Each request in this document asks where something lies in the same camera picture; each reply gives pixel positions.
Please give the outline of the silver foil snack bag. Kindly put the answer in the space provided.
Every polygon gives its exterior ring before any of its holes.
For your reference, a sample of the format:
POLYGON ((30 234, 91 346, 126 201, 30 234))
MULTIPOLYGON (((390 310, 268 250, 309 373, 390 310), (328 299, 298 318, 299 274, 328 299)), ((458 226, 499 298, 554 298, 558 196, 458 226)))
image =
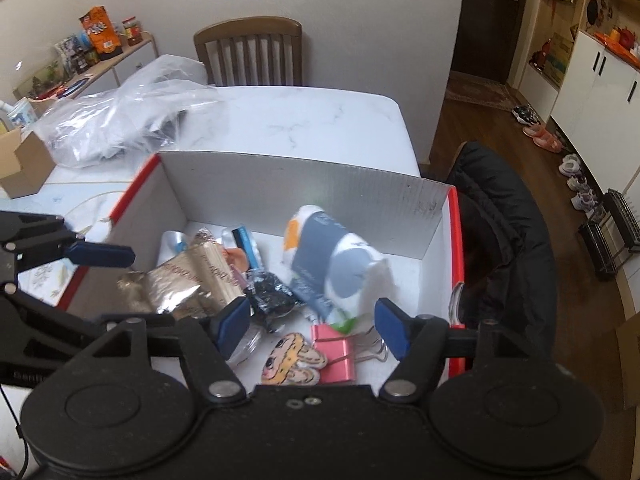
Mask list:
POLYGON ((248 259, 243 249, 224 247, 206 229, 186 249, 146 272, 129 272, 117 289, 132 312, 206 318, 244 295, 248 259))

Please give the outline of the pink binder clip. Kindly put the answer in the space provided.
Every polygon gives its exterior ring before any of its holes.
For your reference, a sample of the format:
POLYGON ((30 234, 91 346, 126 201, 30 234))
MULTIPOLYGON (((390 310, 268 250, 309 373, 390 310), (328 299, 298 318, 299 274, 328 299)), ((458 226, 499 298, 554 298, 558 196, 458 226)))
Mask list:
POLYGON ((312 346, 328 360, 320 370, 321 385, 353 384, 359 363, 385 362, 388 358, 386 343, 373 326, 345 335, 328 324, 317 324, 311 326, 310 334, 312 346))

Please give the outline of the black screws bag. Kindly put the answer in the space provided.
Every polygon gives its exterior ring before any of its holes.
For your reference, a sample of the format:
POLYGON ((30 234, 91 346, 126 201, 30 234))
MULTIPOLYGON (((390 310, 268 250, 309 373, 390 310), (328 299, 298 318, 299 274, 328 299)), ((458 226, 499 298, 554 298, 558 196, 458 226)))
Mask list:
POLYGON ((268 333, 279 330, 278 321, 295 309, 303 307, 299 296, 285 285, 276 274, 264 269, 250 269, 244 289, 255 321, 268 333))

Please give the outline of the cartoon face sticker plush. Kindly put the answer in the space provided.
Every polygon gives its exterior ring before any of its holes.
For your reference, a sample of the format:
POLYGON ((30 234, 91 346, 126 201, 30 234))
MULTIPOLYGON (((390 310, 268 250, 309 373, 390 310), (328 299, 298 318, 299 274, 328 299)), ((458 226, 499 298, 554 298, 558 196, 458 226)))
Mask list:
POLYGON ((300 333, 281 337, 262 368, 262 384, 267 386, 318 385, 328 358, 309 344, 300 333))

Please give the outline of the blue white tissue pack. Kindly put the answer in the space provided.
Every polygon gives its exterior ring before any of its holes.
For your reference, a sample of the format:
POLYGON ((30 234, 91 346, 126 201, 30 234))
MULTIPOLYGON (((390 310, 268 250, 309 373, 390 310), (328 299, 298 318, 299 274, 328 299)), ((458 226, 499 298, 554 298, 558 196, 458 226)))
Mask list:
POLYGON ((288 222, 283 263, 290 289, 341 334, 367 326, 375 303, 397 292, 388 259, 318 206, 300 207, 288 222))

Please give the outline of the blue white sachet packet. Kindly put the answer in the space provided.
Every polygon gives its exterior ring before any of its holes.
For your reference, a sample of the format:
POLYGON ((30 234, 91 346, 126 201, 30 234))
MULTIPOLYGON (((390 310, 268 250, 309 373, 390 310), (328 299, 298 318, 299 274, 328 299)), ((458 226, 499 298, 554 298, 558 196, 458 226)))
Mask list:
POLYGON ((243 275, 246 275, 249 270, 264 267, 258 247, 252 239, 250 231, 247 231, 244 226, 233 230, 223 228, 218 234, 207 228, 198 229, 192 234, 165 231, 160 237, 156 264, 160 266, 191 246, 205 242, 215 242, 220 246, 228 266, 243 275))

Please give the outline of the small brown cardboard box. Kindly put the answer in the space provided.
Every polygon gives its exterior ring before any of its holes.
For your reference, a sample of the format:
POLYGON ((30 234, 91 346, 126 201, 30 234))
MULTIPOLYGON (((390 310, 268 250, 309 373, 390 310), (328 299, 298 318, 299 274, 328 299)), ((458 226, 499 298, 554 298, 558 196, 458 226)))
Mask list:
POLYGON ((2 133, 0 185, 9 198, 38 193, 54 168, 46 144, 34 132, 14 128, 2 133))

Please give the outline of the red cardboard box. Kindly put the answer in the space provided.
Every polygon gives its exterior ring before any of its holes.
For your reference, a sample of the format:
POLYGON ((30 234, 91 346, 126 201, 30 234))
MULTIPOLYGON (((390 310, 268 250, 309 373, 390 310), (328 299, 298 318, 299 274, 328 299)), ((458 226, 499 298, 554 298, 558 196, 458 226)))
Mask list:
POLYGON ((458 194, 382 170, 265 155, 153 156, 110 215, 108 241, 152 269, 168 231, 244 226, 267 269, 314 299, 373 324, 386 297, 446 318, 464 280, 458 194))

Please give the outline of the clear plastic bag pile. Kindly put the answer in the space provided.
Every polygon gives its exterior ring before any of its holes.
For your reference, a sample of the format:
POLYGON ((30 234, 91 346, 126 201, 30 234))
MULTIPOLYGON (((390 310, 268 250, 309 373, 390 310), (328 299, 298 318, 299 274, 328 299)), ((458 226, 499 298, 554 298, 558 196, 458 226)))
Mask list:
POLYGON ((58 166, 87 168, 176 148, 186 118, 218 102, 203 63, 164 54, 114 90, 56 101, 34 131, 58 166))

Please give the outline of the wooden side shelf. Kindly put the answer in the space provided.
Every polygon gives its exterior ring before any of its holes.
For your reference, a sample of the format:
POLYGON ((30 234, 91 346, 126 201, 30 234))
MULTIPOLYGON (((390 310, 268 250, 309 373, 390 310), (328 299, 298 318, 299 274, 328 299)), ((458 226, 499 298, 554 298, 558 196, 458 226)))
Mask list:
POLYGON ((47 99, 30 100, 30 102, 49 106, 62 94, 63 90, 67 89, 73 89, 73 92, 67 95, 69 99, 116 89, 157 57, 158 50, 153 35, 142 32, 142 41, 138 44, 134 46, 125 44, 122 47, 122 54, 89 67, 85 73, 73 76, 69 82, 62 85, 60 90, 54 90, 52 96, 48 96, 47 99))

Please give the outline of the orange snack bag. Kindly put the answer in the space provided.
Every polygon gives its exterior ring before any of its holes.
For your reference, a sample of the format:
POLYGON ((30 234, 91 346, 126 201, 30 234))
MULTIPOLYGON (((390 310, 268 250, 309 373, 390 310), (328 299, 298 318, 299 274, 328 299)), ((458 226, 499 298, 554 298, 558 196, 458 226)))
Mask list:
POLYGON ((101 61, 122 54, 122 43, 104 6, 94 6, 79 21, 101 61))

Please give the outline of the red lid jar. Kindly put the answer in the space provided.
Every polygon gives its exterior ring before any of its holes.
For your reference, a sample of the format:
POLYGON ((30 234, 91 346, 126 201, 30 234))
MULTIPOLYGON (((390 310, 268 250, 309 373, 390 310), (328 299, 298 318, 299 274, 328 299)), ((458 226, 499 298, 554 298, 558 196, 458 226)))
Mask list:
POLYGON ((140 44, 143 40, 140 23, 135 16, 125 18, 122 21, 122 29, 124 30, 127 44, 129 44, 130 47, 140 44))

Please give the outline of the wooden chair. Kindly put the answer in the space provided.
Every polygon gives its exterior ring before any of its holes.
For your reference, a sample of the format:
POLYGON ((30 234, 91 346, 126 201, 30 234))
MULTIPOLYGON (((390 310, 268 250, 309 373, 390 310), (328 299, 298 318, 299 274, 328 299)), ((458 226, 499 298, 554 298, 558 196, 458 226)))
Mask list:
POLYGON ((292 18, 234 18, 202 28, 193 43, 215 86, 304 84, 303 26, 292 18))

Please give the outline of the white cabinets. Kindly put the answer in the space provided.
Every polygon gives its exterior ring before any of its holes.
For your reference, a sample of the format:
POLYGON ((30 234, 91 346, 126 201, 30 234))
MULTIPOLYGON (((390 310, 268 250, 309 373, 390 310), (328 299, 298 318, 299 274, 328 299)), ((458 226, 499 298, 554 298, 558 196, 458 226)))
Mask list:
POLYGON ((639 0, 537 0, 520 91, 597 186, 639 177, 639 0))

